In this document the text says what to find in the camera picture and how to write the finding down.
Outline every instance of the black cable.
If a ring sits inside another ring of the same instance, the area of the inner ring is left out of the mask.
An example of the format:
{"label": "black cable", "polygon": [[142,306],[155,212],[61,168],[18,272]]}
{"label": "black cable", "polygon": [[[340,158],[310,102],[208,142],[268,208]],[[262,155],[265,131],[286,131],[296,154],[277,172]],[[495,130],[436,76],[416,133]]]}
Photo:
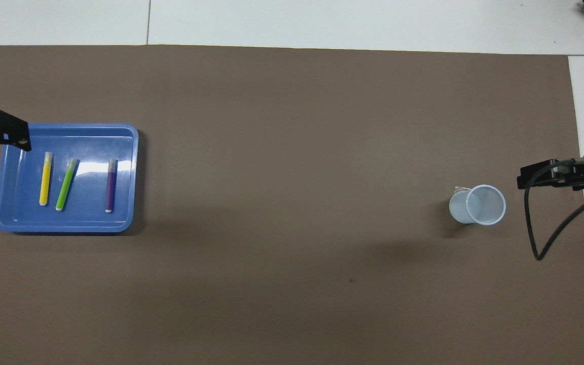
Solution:
{"label": "black cable", "polygon": [[531,191],[531,187],[533,186],[533,184],[535,184],[535,181],[540,176],[544,175],[545,173],[551,171],[552,169],[558,166],[572,166],[574,163],[575,163],[574,159],[554,162],[553,164],[550,164],[549,166],[546,166],[538,170],[538,172],[534,173],[533,176],[529,178],[528,182],[526,182],[526,185],[524,187],[524,217],[526,218],[526,232],[529,234],[529,241],[531,242],[531,250],[533,251],[533,256],[538,261],[542,259],[538,259],[539,254],[537,252],[537,247],[535,246],[535,237],[533,237],[533,226],[531,225],[531,210],[529,209],[529,192]]}
{"label": "black cable", "polygon": [[531,242],[531,250],[533,251],[533,256],[538,261],[544,259],[544,255],[547,253],[547,251],[549,251],[549,248],[554,243],[556,238],[558,238],[558,235],[563,231],[563,229],[565,229],[565,227],[568,224],[570,224],[570,222],[574,220],[575,217],[577,217],[580,213],[584,211],[584,204],[579,206],[577,210],[568,215],[568,217],[565,218],[565,220],[563,220],[563,222],[560,223],[558,228],[556,228],[554,233],[550,236],[549,240],[547,240],[547,242],[545,243],[544,248],[542,248],[542,251],[538,253],[537,246],[535,245],[535,238],[533,237],[533,226],[531,225],[531,212],[529,210],[529,191],[531,190],[531,187],[533,186],[535,181],[543,174],[559,166],[573,166],[574,164],[575,164],[574,159],[558,161],[555,162],[554,164],[550,164],[549,166],[544,167],[535,174],[533,174],[533,176],[531,176],[531,178],[528,180],[524,188],[524,215],[526,217],[526,231],[529,234],[529,241]]}

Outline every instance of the table surface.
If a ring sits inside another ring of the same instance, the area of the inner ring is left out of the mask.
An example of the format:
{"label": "table surface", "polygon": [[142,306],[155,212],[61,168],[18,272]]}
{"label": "table surface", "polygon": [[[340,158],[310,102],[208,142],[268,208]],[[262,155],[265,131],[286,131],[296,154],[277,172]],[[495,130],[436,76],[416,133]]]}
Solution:
{"label": "table surface", "polygon": [[208,44],[570,55],[584,152],[584,15],[573,0],[0,0],[0,44]]}

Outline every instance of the blue tray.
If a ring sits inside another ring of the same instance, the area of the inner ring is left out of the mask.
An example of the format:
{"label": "blue tray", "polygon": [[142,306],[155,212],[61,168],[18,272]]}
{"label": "blue tray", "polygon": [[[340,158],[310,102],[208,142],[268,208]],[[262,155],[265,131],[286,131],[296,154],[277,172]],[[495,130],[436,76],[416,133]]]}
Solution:
{"label": "blue tray", "polygon": [[[132,224],[139,133],[129,124],[29,124],[32,151],[5,145],[0,164],[0,230],[117,233]],[[53,152],[49,203],[40,206],[44,152]],[[55,210],[71,157],[79,159],[62,212]],[[116,197],[106,213],[107,166],[117,159]]]}

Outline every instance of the plastic cup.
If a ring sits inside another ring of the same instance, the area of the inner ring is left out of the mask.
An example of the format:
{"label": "plastic cup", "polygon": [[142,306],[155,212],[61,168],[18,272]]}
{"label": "plastic cup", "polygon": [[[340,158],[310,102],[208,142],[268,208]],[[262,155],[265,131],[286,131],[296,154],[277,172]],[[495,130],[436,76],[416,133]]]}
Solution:
{"label": "plastic cup", "polygon": [[496,187],[477,185],[456,192],[450,199],[450,214],[462,224],[491,226],[506,213],[506,199]]}

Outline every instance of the brown mat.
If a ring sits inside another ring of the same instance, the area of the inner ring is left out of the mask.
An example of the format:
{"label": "brown mat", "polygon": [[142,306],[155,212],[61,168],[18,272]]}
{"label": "brown mat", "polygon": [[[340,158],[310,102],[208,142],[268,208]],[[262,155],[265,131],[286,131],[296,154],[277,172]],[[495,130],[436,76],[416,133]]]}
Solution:
{"label": "brown mat", "polygon": [[0,47],[0,109],[141,132],[126,233],[0,232],[0,363],[584,363],[584,216],[538,263],[515,187],[579,154],[565,56]]}

